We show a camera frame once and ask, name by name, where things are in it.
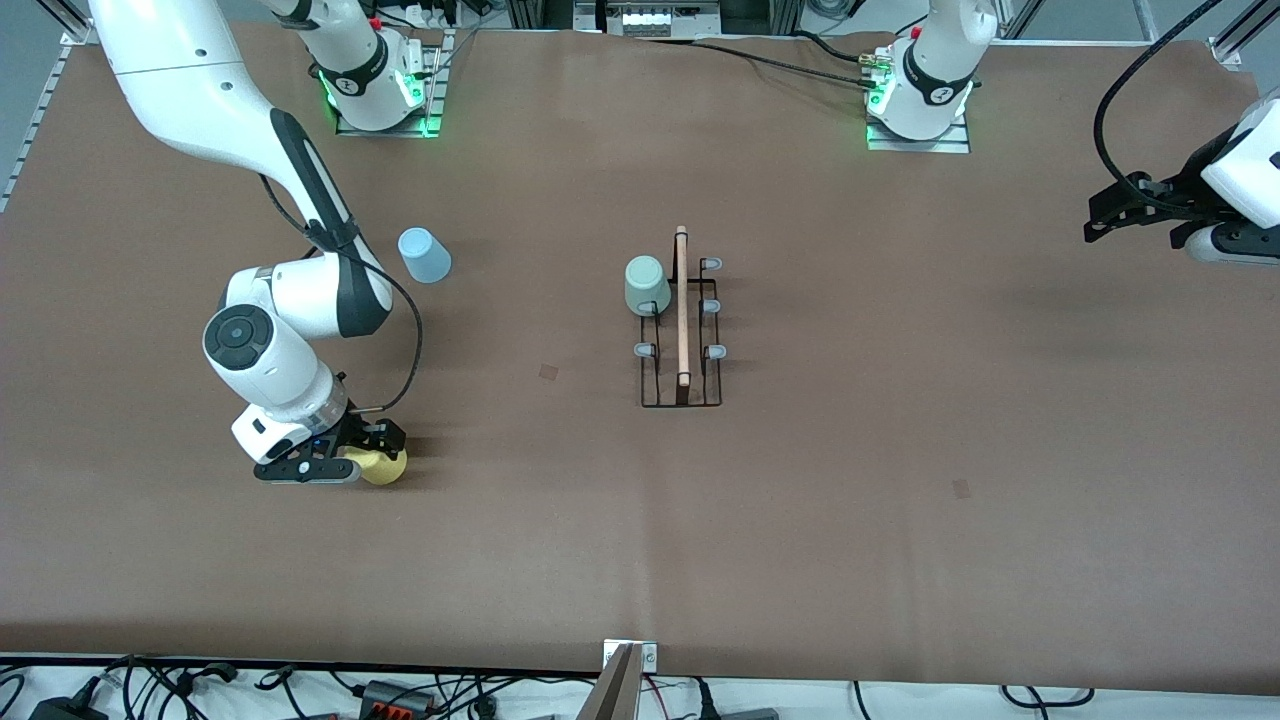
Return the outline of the yellow plastic cup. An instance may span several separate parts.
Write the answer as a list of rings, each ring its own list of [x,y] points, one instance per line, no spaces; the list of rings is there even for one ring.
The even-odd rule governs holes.
[[[360,477],[372,486],[389,486],[397,482],[404,473],[408,461],[406,451],[389,454],[376,450],[348,447],[343,451],[343,457],[356,464]]]

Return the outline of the pale green plastic cup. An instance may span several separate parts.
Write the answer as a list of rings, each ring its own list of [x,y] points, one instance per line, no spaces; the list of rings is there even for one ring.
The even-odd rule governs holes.
[[[663,264],[652,255],[632,258],[623,273],[623,297],[637,316],[659,316],[672,301]]]

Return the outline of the black wire cup holder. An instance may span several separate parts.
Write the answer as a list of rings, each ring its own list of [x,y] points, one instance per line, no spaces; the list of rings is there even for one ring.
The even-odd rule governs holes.
[[[721,342],[723,309],[716,273],[719,258],[695,258],[690,233],[677,225],[668,263],[660,261],[672,291],[659,316],[636,316],[639,404],[645,409],[718,407],[723,404]]]

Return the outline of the light blue plastic cup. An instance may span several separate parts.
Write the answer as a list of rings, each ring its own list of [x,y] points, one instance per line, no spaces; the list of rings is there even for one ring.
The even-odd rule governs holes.
[[[440,282],[452,270],[453,260],[448,249],[422,227],[404,229],[397,240],[397,249],[410,275],[419,283]]]

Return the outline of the black orange connector box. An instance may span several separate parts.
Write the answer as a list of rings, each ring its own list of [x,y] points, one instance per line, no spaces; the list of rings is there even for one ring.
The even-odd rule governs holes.
[[[369,682],[360,692],[358,720],[428,720],[435,697],[389,682]]]

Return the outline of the black power adapter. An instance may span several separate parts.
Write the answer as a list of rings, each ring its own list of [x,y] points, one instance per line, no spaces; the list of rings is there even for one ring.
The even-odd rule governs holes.
[[[110,720],[110,717],[73,698],[54,697],[41,700],[27,720]]]

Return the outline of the brown table cover sheet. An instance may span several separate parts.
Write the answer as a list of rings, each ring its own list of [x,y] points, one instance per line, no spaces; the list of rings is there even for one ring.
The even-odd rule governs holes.
[[[438,138],[330,132],[369,243],[451,250],[394,484],[268,486],[201,334],[305,240],[97,47],[0,215],[0,652],[1280,693],[1280,270],[1085,243],[1137,47],[992,47],[968,155],[704,47],[484,31]],[[625,268],[719,258],[718,407],[639,404]],[[538,375],[559,368],[556,380]],[[955,498],[968,480],[972,497]]]

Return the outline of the white power strip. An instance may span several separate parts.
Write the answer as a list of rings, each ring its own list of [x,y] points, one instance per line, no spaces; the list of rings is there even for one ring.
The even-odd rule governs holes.
[[[467,0],[371,0],[371,13],[392,24],[416,29],[460,29]]]

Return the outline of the black plug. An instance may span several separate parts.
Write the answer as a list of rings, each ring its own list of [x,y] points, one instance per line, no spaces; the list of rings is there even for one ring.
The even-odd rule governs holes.
[[[694,676],[692,680],[700,697],[700,706],[692,720],[780,720],[780,715],[774,708],[722,712],[708,682],[701,676]]]

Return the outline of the grey electrical box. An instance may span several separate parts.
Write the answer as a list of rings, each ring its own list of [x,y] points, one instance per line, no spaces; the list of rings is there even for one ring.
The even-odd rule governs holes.
[[[582,0],[575,28],[630,38],[695,40],[722,31],[721,0]]]

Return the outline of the aluminium profile post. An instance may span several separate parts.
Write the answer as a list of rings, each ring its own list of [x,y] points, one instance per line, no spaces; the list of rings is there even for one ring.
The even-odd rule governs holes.
[[[93,41],[93,19],[76,0],[35,0],[63,32],[61,44],[86,45]]]
[[[1242,50],[1261,38],[1263,32],[1280,20],[1280,0],[1251,0],[1226,27],[1210,38],[1210,50],[1215,60],[1229,70],[1242,65]]]

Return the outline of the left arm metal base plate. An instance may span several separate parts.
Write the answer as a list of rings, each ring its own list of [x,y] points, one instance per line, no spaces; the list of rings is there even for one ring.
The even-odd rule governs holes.
[[[890,131],[881,119],[867,119],[867,146],[872,151],[969,154],[966,114],[959,114],[937,138],[905,138]]]

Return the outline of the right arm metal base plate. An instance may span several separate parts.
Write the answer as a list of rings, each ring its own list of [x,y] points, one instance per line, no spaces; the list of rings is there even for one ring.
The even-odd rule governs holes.
[[[379,54],[366,68],[321,70],[338,135],[435,138],[449,90],[454,36],[424,44],[393,28],[376,32]]]

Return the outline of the slotted aluminium rail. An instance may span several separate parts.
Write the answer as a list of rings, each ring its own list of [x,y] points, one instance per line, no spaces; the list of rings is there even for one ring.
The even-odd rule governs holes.
[[[0,215],[3,215],[6,211],[12,201],[13,193],[17,190],[18,181],[20,178],[23,169],[26,168],[31,150],[35,146],[35,141],[38,136],[40,128],[44,123],[44,119],[49,111],[49,106],[52,101],[52,96],[58,88],[61,77],[65,73],[67,61],[73,47],[74,47],[73,44],[63,44],[60,46],[60,53],[58,54],[58,59],[55,60],[51,70],[47,74],[47,78],[38,96],[36,109],[29,119],[27,131],[22,137],[19,152],[15,156],[12,172],[8,177],[3,192],[0,193]]]

